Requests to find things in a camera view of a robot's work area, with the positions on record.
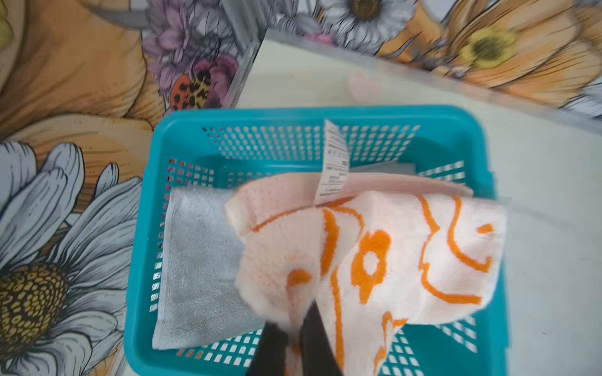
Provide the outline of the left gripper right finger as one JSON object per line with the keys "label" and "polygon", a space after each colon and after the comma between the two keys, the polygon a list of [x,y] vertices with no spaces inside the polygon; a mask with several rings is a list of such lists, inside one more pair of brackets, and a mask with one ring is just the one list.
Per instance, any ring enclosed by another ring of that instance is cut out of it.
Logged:
{"label": "left gripper right finger", "polygon": [[303,376],[342,376],[316,302],[312,302],[300,330]]}

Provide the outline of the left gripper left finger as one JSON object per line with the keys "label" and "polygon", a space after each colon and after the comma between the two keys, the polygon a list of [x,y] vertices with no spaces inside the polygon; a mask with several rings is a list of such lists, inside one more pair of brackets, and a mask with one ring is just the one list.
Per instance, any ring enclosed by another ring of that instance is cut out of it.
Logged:
{"label": "left gripper left finger", "polygon": [[246,376],[283,376],[288,335],[277,324],[266,322]]}

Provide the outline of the grey towel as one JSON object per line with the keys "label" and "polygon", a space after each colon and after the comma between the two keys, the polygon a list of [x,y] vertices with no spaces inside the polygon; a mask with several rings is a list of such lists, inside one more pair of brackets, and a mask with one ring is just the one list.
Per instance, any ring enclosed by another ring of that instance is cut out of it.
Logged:
{"label": "grey towel", "polygon": [[238,189],[177,187],[165,223],[155,349],[208,345],[263,321],[297,332],[321,282],[383,224],[375,194],[413,178],[355,172],[318,198],[320,173],[286,173]]}

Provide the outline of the orange patterned white towel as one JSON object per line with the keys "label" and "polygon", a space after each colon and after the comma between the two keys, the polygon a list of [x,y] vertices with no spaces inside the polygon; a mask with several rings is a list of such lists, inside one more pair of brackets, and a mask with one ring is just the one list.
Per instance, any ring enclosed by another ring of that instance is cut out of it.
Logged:
{"label": "orange patterned white towel", "polygon": [[[340,192],[353,173],[329,193],[321,172],[318,198]],[[415,187],[401,197],[375,194],[383,224],[335,265],[314,300],[340,370],[505,375],[505,209],[464,184],[403,176]],[[280,327],[288,335],[284,375],[303,375],[301,327]]]}

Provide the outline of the teal plastic basket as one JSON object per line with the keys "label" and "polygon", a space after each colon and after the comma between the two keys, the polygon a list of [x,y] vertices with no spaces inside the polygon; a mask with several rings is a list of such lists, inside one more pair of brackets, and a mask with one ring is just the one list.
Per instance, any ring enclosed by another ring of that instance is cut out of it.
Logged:
{"label": "teal plastic basket", "polygon": [[419,175],[496,196],[484,132],[451,106],[208,110],[171,114],[152,138],[144,171],[127,291],[125,357],[140,375],[243,375],[260,342],[247,332],[208,346],[155,350],[163,228],[171,190],[234,188],[321,169],[325,121],[340,127],[353,167],[395,161]]}

